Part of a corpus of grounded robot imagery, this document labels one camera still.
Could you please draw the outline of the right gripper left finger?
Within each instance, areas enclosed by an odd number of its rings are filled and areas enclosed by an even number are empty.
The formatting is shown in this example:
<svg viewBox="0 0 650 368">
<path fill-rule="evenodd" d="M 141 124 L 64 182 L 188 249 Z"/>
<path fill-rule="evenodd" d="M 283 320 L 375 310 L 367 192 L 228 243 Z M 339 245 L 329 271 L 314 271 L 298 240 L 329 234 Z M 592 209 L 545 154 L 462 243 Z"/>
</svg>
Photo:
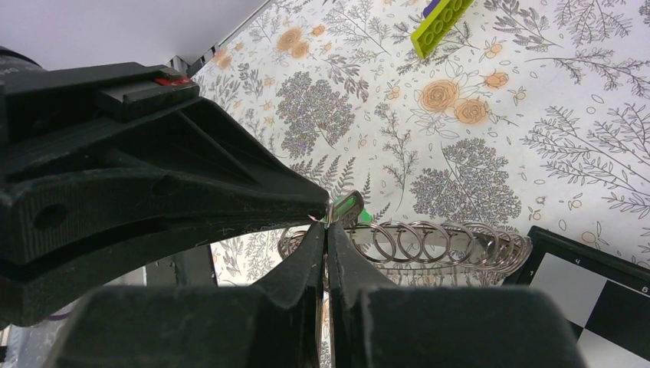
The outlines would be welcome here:
<svg viewBox="0 0 650 368">
<path fill-rule="evenodd" d="M 245 287 L 103 287 L 84 297 L 48 367 L 316 367 L 325 228 Z"/>
</svg>

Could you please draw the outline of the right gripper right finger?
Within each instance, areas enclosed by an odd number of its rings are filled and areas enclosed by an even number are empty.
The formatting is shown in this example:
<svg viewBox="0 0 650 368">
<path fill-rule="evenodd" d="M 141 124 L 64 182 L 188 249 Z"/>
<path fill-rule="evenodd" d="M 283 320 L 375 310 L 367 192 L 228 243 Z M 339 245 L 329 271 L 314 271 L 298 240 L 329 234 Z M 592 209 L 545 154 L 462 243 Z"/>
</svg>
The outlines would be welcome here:
<svg viewBox="0 0 650 368">
<path fill-rule="evenodd" d="M 335 367 L 583 367 L 559 308 L 527 287 L 400 287 L 327 229 Z"/>
</svg>

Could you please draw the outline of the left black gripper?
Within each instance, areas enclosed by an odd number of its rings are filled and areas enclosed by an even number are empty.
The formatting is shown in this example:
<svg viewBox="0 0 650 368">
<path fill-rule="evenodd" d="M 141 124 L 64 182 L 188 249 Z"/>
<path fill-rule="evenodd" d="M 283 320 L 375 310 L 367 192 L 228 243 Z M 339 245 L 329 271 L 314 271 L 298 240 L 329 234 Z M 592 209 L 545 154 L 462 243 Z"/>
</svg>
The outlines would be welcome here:
<svg viewBox="0 0 650 368">
<path fill-rule="evenodd" d="M 1 322 L 190 248 L 307 223 L 327 192 L 162 65 L 1 50 Z"/>
</svg>

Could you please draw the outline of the key with green tag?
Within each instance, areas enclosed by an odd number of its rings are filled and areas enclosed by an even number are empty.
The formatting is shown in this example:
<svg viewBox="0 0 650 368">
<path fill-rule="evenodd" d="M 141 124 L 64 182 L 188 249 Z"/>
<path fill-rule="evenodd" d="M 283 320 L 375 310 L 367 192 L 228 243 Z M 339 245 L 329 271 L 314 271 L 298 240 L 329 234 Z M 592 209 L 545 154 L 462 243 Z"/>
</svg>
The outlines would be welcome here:
<svg viewBox="0 0 650 368">
<path fill-rule="evenodd" d="M 344 228 L 349 228 L 361 223 L 370 223 L 372 216 L 365 210 L 361 193 L 352 190 L 346 195 L 337 197 L 330 204 L 323 221 L 328 225 L 339 223 Z"/>
</svg>

